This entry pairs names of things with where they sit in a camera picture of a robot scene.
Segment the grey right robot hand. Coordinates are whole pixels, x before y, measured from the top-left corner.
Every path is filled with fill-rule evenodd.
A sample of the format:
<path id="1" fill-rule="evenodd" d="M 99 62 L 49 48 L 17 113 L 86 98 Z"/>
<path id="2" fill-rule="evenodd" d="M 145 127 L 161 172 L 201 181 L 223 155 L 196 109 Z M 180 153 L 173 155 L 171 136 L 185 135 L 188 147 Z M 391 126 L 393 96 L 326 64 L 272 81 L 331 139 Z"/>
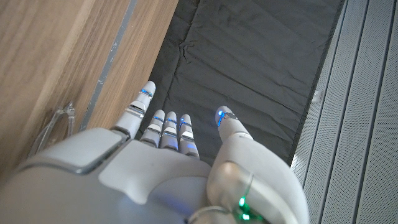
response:
<path id="1" fill-rule="evenodd" d="M 225 106 L 211 165 L 188 115 L 158 110 L 136 139 L 154 93 L 147 82 L 111 129 L 38 146 L 1 186 L 1 222 L 308 223 L 295 174 Z"/>

